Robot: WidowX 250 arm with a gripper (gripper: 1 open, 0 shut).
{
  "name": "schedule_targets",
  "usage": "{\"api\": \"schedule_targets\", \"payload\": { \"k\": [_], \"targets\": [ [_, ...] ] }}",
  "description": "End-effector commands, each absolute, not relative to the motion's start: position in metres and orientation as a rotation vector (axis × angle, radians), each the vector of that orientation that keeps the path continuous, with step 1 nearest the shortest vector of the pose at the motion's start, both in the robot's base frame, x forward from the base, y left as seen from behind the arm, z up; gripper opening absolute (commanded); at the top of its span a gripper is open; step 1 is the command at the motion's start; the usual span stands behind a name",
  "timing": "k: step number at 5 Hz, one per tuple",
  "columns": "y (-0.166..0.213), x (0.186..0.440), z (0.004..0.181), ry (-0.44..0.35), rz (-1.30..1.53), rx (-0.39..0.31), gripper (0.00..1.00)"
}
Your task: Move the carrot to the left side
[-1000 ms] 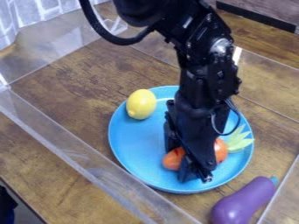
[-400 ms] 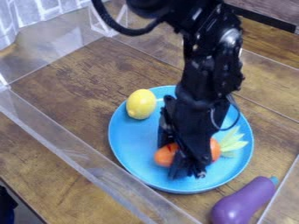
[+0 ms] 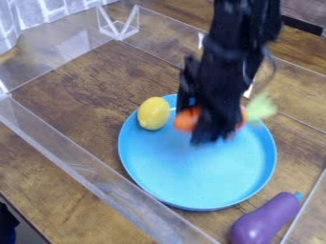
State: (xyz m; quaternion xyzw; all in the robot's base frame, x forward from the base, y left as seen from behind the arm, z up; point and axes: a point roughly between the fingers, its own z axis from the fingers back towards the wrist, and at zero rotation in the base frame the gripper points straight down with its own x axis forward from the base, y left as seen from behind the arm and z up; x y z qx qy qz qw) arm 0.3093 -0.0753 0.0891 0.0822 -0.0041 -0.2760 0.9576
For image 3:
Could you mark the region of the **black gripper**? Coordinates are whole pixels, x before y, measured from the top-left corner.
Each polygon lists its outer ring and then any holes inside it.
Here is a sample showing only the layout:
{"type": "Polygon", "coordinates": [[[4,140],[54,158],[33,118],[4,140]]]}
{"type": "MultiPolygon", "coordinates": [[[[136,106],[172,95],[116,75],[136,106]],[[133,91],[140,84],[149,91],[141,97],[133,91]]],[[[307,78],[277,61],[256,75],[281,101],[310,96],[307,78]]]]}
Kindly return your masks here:
{"type": "Polygon", "coordinates": [[[227,140],[243,124],[240,96],[253,83],[261,63],[260,51],[247,53],[223,47],[208,35],[203,38],[203,56],[184,57],[179,73],[176,111],[199,112],[191,131],[191,144],[227,140]]]}

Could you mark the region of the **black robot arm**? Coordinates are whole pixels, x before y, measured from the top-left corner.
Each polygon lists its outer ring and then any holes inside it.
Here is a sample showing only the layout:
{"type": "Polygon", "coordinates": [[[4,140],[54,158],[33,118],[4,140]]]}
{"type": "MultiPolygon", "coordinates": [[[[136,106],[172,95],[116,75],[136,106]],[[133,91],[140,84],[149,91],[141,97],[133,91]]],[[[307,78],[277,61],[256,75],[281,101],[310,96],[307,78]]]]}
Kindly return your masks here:
{"type": "Polygon", "coordinates": [[[243,121],[240,98],[281,27],[280,0],[213,0],[203,55],[187,55],[179,73],[176,109],[201,109],[192,145],[225,140],[233,134],[243,121]]]}

